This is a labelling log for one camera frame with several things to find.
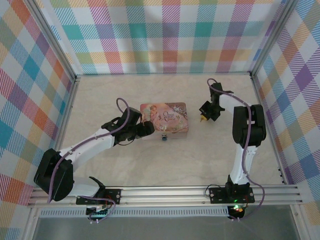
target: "marble-patterned surface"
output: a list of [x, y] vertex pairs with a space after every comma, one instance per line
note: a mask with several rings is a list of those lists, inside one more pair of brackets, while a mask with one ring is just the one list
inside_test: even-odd
[[[82, 76], [63, 146], [73, 145], [100, 126], [121, 116], [116, 98], [136, 109], [142, 103], [185, 102], [189, 132], [186, 139], [142, 140], [101, 152], [75, 176], [94, 176], [106, 186], [179, 186], [224, 184], [234, 164], [233, 116], [222, 112], [213, 122], [200, 122], [199, 108], [210, 99], [207, 79], [243, 100], [257, 99], [248, 75], [153, 74]], [[281, 184], [269, 137], [262, 142], [251, 168], [260, 184]]]

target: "enclosure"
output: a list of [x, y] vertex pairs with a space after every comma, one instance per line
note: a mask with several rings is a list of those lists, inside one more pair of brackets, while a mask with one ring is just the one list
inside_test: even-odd
[[[319, 239], [319, 12], [318, 0], [1, 1], [0, 239]], [[205, 195], [236, 155], [232, 114], [200, 121], [209, 78], [264, 110], [250, 177], [265, 200], [239, 222]], [[121, 116], [118, 97], [184, 102], [189, 130], [81, 166], [75, 177], [122, 190], [110, 218], [89, 224], [75, 197], [47, 204], [34, 176], [46, 150]], [[263, 198], [251, 187], [246, 215]]]

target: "metal vent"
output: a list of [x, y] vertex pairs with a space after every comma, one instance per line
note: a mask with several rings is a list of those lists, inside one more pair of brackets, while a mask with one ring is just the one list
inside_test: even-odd
[[[85, 217], [85, 208], [44, 208], [41, 218], [77, 218]], [[226, 206], [206, 207], [122, 207], [116, 208], [110, 217], [225, 217]]]

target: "plaid fabric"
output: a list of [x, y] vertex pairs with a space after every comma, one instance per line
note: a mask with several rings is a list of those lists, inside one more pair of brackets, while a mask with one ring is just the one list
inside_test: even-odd
[[0, 239], [28, 217], [33, 177], [55, 143], [72, 82], [23, 0], [0, 1]]
[[50, 0], [50, 10], [41, 1], [79, 74], [248, 72], [285, 2]]
[[320, 1], [300, 0], [258, 73], [258, 90], [290, 184], [320, 231]]

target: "wire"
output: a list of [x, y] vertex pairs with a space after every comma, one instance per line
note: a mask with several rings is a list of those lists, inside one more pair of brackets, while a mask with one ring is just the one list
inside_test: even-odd
[[120, 143], [118, 143], [118, 145], [120, 145], [120, 146], [128, 146], [128, 145], [132, 144], [132, 143], [134, 142], [134, 140], [135, 140], [135, 139], [133, 139], [131, 142], [129, 142], [129, 143], [127, 143], [127, 144], [120, 144]]
[[209, 185], [209, 186], [207, 186], [207, 187], [206, 187], [206, 189], [204, 190], [204, 195], [206, 195], [208, 198], [210, 198], [210, 196], [209, 196], [209, 195], [207, 195], [207, 190], [208, 190], [208, 188], [209, 188], [210, 186], [217, 186], [217, 187], [219, 187], [219, 188], [221, 188], [221, 189], [222, 189], [222, 187], [221, 187], [221, 186], [219, 186], [219, 185], [217, 185], [217, 184], [210, 184], [210, 185]]
[[127, 109], [127, 115], [126, 115], [126, 119], [124, 121], [124, 123], [118, 127], [117, 129], [115, 130], [112, 130], [110, 132], [107, 132], [105, 134], [101, 134], [101, 135], [98, 135], [98, 136], [93, 136], [93, 137], [90, 137], [82, 142], [80, 142], [79, 144], [77, 144], [76, 146], [74, 146], [70, 151], [66, 152], [61, 158], [60, 160], [56, 163], [54, 169], [53, 169], [53, 172], [52, 172], [52, 175], [51, 175], [51, 179], [50, 179], [50, 186], [49, 186], [49, 194], [48, 194], [48, 200], [47, 200], [47, 203], [49, 204], [51, 201], [52, 201], [52, 193], [53, 193], [53, 189], [54, 189], [54, 180], [55, 180], [55, 176], [56, 176], [56, 173], [57, 173], [57, 170], [59, 168], [59, 165], [61, 164], [61, 162], [68, 156], [70, 155], [70, 153], [74, 152], [76, 149], [78, 149], [79, 147], [81, 147], [82, 145], [92, 141], [92, 140], [96, 140], [96, 139], [99, 139], [99, 138], [103, 138], [105, 136], [108, 136], [108, 135], [111, 135], [111, 134], [114, 134], [115, 132], [121, 130], [129, 121], [129, 116], [130, 116], [130, 109], [129, 109], [129, 105], [128, 103], [121, 97], [118, 97], [116, 99], [116, 105], [117, 107], [119, 108], [120, 112], [123, 113], [123, 111], [121, 110], [121, 108], [119, 107], [119, 100], [121, 100], [122, 102], [124, 102], [125, 106], [126, 106], [126, 109]]
[[[111, 198], [99, 198], [99, 197], [91, 197], [91, 196], [79, 196], [82, 197], [84, 199], [90, 199], [90, 200], [101, 200], [101, 201], [106, 201], [106, 202], [111, 202], [113, 204], [113, 208], [108, 211], [107, 215], [104, 216], [103, 218], [101, 218], [100, 220], [96, 220], [95, 222], [98, 224], [99, 222], [105, 220], [107, 217], [109, 217], [116, 209], [116, 202], [113, 201]], [[91, 223], [93, 223], [94, 221], [91, 219], [92, 214], [89, 215], [89, 220]]]
[[246, 140], [245, 140], [245, 144], [244, 144], [244, 148], [243, 148], [243, 153], [242, 153], [242, 161], [241, 161], [241, 167], [242, 167], [242, 170], [246, 176], [246, 178], [248, 179], [248, 181], [250, 183], [252, 183], [253, 185], [257, 185], [258, 187], [261, 188], [262, 190], [262, 198], [261, 198], [261, 201], [260, 203], [258, 204], [258, 206], [247, 216], [244, 216], [242, 218], [243, 219], [247, 219], [248, 217], [250, 217], [252, 214], [254, 214], [256, 211], [258, 211], [262, 205], [262, 203], [264, 202], [265, 200], [265, 196], [266, 196], [266, 191], [264, 189], [264, 187], [256, 182], [254, 182], [253, 180], [251, 180], [251, 178], [249, 177], [249, 173], [248, 171], [246, 170], [246, 165], [245, 165], [245, 161], [246, 161], [246, 154], [247, 154], [247, 148], [248, 148], [248, 145], [249, 145], [249, 139], [250, 139], [250, 134], [251, 134], [251, 123], [252, 123], [252, 114], [251, 114], [251, 109], [250, 109], [250, 106], [245, 102], [243, 101], [242, 99], [240, 99], [239, 97], [235, 96], [235, 95], [232, 95], [228, 92], [225, 92], [225, 91], [220, 91], [220, 90], [217, 90], [215, 89], [214, 87], [212, 87], [210, 85], [210, 80], [214, 80], [215, 82], [217, 82], [215, 79], [213, 78], [209, 78], [206, 83], [208, 84], [209, 88], [211, 88], [213, 91], [217, 92], [217, 93], [220, 93], [220, 94], [225, 94], [231, 98], [234, 98], [236, 99], [238, 102], [240, 102], [241, 104], [243, 104], [244, 106], [246, 106], [246, 108], [248, 109], [248, 131], [247, 131], [247, 136], [246, 136]]

